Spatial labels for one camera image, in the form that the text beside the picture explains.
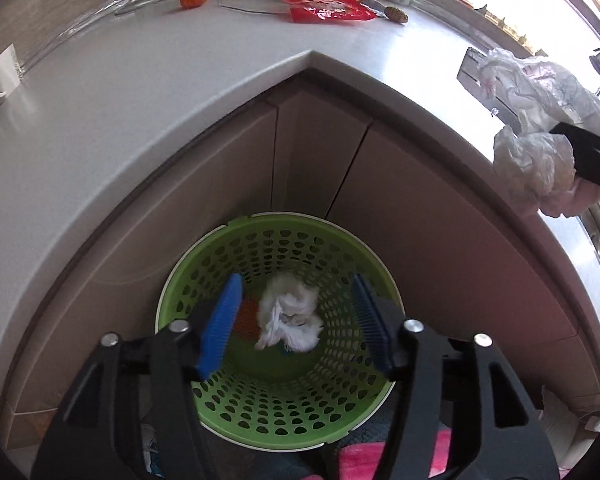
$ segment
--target window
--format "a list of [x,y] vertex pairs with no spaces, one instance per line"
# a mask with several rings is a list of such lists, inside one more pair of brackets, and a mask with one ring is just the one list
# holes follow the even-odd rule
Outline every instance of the window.
[[[490,12],[570,70],[585,88],[598,90],[600,76],[589,56],[600,46],[600,38],[565,0],[470,1],[475,8],[487,5]],[[584,2],[594,7],[590,0]]]

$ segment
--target white bag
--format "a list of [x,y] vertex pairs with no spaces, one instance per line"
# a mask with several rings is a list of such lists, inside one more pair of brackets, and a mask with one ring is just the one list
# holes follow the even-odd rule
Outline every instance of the white bag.
[[600,187],[575,177],[573,149],[565,136],[549,134],[560,122],[600,136],[600,100],[564,67],[545,57],[517,59],[492,50],[478,66],[480,86],[518,115],[493,142],[493,170],[504,179],[523,213],[540,208],[557,218],[577,216],[600,200]]
[[278,274],[267,284],[258,308],[262,330],[256,350],[282,341],[289,350],[308,352],[318,344],[322,320],[315,314],[318,289],[291,274]]

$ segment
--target red snack bag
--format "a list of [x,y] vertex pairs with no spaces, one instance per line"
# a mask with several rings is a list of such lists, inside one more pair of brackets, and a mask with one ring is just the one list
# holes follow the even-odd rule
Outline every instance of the red snack bag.
[[356,0],[282,0],[291,6],[295,23],[329,20],[372,20],[375,14]]

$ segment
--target metal screw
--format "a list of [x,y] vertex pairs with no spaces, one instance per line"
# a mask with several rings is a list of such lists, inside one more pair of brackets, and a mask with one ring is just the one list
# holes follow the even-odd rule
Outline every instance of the metal screw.
[[474,336],[474,342],[478,346],[483,346],[483,347],[487,348],[487,346],[491,346],[493,344],[493,339],[491,339],[486,334],[476,334]]
[[118,337],[118,334],[113,332],[109,332],[100,338],[100,344],[106,347],[115,346],[119,341],[120,338]]
[[179,334],[189,329],[189,322],[186,319],[176,319],[169,323],[169,330]]
[[408,319],[407,321],[404,322],[404,327],[409,332],[413,332],[413,333],[422,332],[424,330],[424,325],[422,324],[421,321],[418,321],[417,319]]

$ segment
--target white cloth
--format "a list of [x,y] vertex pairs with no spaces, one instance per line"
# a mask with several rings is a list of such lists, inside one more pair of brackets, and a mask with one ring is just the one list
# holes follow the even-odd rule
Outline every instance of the white cloth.
[[480,63],[478,76],[487,96],[501,98],[522,126],[519,136],[505,126],[493,143],[493,170],[520,212],[577,216],[600,200],[599,186],[575,176],[569,140],[549,133],[565,122],[600,136],[600,100],[557,63],[500,48]]
[[294,352],[314,349],[322,331],[322,320],[315,313],[318,292],[291,274],[274,276],[267,283],[258,307],[261,333],[256,350],[279,341]]

